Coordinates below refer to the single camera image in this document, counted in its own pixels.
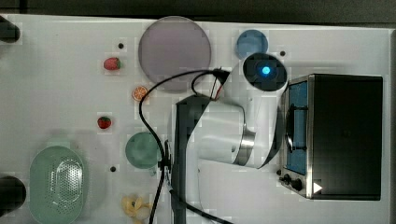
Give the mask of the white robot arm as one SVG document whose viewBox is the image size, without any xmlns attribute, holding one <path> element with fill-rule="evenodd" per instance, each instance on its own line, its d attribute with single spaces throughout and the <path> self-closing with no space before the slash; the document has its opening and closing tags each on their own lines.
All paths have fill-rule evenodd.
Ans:
<svg viewBox="0 0 396 224">
<path fill-rule="evenodd" d="M 232 71 L 215 69 L 220 98 L 194 94 L 176 103 L 171 168 L 173 224 L 226 221 L 206 215 L 199 193 L 201 160 L 262 168 L 276 154 L 280 99 L 288 86 L 284 64 L 253 53 Z"/>
</svg>

